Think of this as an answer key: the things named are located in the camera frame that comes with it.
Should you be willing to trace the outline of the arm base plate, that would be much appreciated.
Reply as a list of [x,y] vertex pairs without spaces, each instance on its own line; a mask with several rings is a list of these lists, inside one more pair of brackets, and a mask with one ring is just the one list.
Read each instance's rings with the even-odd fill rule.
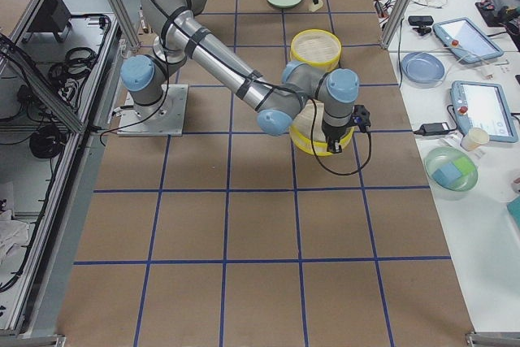
[[139,106],[127,92],[117,134],[128,137],[180,137],[188,99],[187,85],[162,85],[163,97],[152,106]]

